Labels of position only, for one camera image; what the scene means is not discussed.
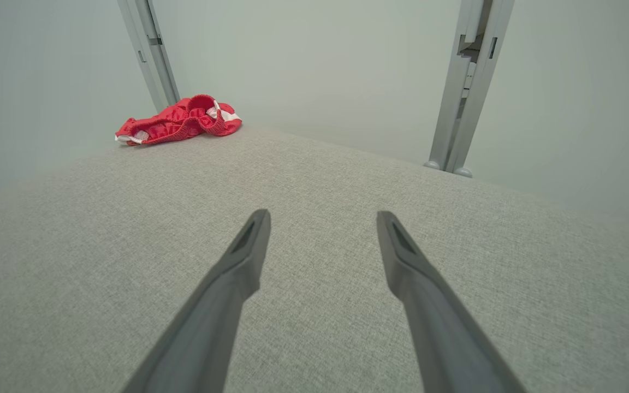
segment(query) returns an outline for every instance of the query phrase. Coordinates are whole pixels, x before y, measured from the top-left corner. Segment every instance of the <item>red garment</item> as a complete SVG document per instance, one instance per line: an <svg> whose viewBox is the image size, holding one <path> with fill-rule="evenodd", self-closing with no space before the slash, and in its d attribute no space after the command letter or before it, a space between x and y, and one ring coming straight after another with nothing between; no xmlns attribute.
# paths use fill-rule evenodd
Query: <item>red garment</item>
<svg viewBox="0 0 629 393"><path fill-rule="evenodd" d="M131 117L115 133L115 140L130 146L160 144L182 141L203 132L225 136L237 131L240 125L242 119L230 105L218 104L211 96L200 94L182 99L149 119Z"/></svg>

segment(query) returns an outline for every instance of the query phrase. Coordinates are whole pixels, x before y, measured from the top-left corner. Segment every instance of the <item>white panel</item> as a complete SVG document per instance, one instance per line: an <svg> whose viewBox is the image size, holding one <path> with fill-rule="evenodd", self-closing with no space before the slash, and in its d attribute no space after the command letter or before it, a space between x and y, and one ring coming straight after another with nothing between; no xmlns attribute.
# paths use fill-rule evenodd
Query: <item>white panel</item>
<svg viewBox="0 0 629 393"><path fill-rule="evenodd" d="M154 2L178 90L264 124L422 164L459 0Z"/></svg>
<svg viewBox="0 0 629 393"><path fill-rule="evenodd" d="M516 2L466 167L629 221L629 2Z"/></svg>
<svg viewBox="0 0 629 393"><path fill-rule="evenodd" d="M0 0L0 189L117 148L152 114L117 3Z"/></svg>

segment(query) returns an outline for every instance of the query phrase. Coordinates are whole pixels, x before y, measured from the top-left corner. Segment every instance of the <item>white wall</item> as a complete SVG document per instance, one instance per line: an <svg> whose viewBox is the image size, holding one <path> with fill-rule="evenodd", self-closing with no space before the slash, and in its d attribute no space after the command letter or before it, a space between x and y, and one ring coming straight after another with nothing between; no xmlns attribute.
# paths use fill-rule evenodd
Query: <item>white wall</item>
<svg viewBox="0 0 629 393"><path fill-rule="evenodd" d="M629 2L516 1L465 166L629 221Z"/></svg>
<svg viewBox="0 0 629 393"><path fill-rule="evenodd" d="M245 124L429 159L460 0L155 1L183 97Z"/></svg>
<svg viewBox="0 0 629 393"><path fill-rule="evenodd" d="M116 2L0 0L0 189L155 112Z"/></svg>

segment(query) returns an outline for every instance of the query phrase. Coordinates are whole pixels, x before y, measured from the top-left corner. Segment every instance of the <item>crumpled red cloth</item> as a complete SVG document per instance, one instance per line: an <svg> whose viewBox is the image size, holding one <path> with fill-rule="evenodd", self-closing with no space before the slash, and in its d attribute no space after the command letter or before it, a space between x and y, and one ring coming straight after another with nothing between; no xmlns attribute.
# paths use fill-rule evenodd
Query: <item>crumpled red cloth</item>
<svg viewBox="0 0 629 393"><path fill-rule="evenodd" d="M234 109L205 94L185 98L149 119L128 119L115 140L133 145L152 145L182 141L203 132L225 136L236 132L242 119Z"/></svg>

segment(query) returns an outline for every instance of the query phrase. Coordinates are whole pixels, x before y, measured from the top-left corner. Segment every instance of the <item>gray fabric surface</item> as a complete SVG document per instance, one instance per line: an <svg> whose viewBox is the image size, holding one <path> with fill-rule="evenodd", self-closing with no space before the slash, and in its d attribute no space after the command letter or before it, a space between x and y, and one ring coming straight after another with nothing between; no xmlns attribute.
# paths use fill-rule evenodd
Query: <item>gray fabric surface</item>
<svg viewBox="0 0 629 393"><path fill-rule="evenodd" d="M268 208L226 391L419 391L375 212L395 212L530 391L629 391L629 229L245 127L119 147L0 195L0 391L117 391Z"/></svg>

